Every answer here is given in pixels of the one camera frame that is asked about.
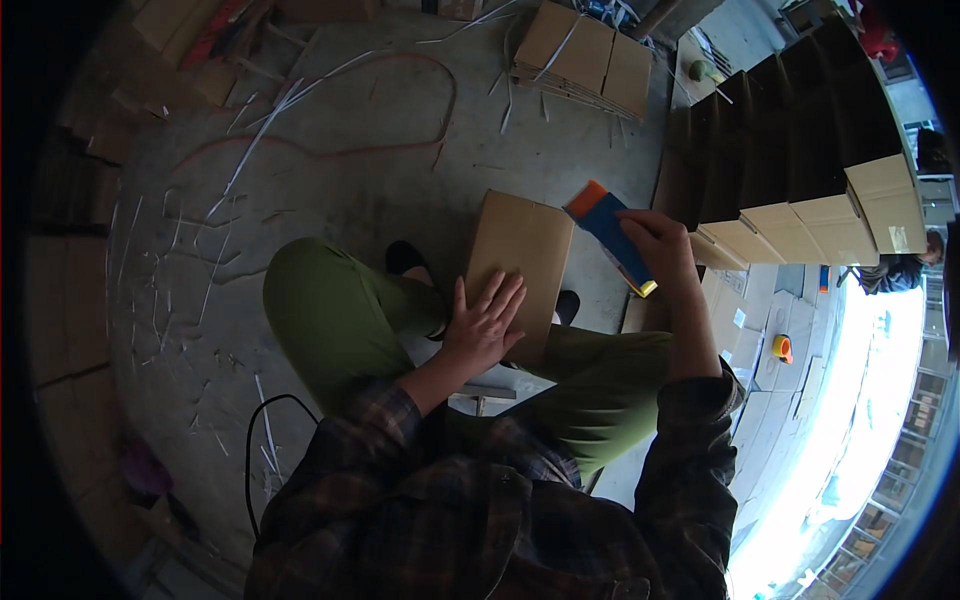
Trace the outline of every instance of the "scrap cardboard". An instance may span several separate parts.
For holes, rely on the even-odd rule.
[[[701,288],[707,299],[713,343],[717,353],[729,363],[740,341],[743,324],[747,320],[747,301],[710,269],[699,267],[698,271]]]
[[[277,0],[276,7],[297,23],[357,23],[380,12],[380,0]]]
[[[527,296],[511,329],[526,335],[507,360],[542,361],[572,236],[573,221],[558,208],[493,190],[484,197],[465,277],[467,303],[476,302],[498,269],[523,275]]]
[[[653,53],[639,42],[596,19],[544,2],[516,51],[511,75],[520,85],[642,120],[652,62]]]

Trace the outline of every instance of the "green pants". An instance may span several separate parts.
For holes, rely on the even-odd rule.
[[[327,416],[349,401],[357,378],[411,371],[396,335],[428,335],[445,317],[433,288],[375,271],[313,238],[276,253],[263,305],[280,347]],[[493,419],[533,418],[567,445],[586,476],[655,430],[669,344],[668,333],[606,335],[553,325],[543,364],[521,367],[557,385],[498,417],[447,409],[446,426],[476,438]]]

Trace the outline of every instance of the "electric cord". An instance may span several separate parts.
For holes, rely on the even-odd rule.
[[[260,530],[256,526],[256,518],[253,516],[253,504],[250,502],[250,475],[251,475],[250,474],[250,445],[251,445],[251,440],[253,438],[253,426],[256,424],[257,415],[263,412],[263,409],[267,408],[268,405],[270,405],[273,402],[276,402],[277,400],[282,400],[288,397],[292,398],[297,404],[299,404],[300,408],[306,411],[306,414],[310,416],[310,419],[312,419],[313,422],[320,424],[320,421],[313,416],[313,413],[310,412],[310,409],[308,409],[306,405],[303,404],[303,402],[301,402],[300,399],[294,396],[293,394],[281,394],[279,396],[274,396],[269,400],[265,400],[262,404],[256,407],[255,411],[253,411],[253,416],[250,417],[250,425],[247,427],[247,459],[244,463],[245,465],[244,471],[246,472],[246,475],[247,475],[246,482],[245,482],[245,490],[247,492],[247,515],[250,516],[250,526],[251,528],[253,528],[253,538],[255,540],[260,539]]]

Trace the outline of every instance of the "plaid shirt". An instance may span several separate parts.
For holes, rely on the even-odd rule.
[[[662,389],[630,512],[510,417],[425,466],[417,406],[373,383],[267,506],[246,597],[725,598],[735,390],[728,374]]]

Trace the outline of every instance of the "hand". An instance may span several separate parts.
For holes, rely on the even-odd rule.
[[[463,370],[467,379],[496,365],[523,337],[522,331],[507,331],[527,295],[523,276],[497,271],[487,283],[480,299],[467,308],[464,279],[457,277],[453,294],[453,319],[444,335],[444,346],[437,352],[440,360]]]
[[[652,210],[620,210],[616,216],[666,296],[679,300],[701,294],[690,236],[684,225]]]

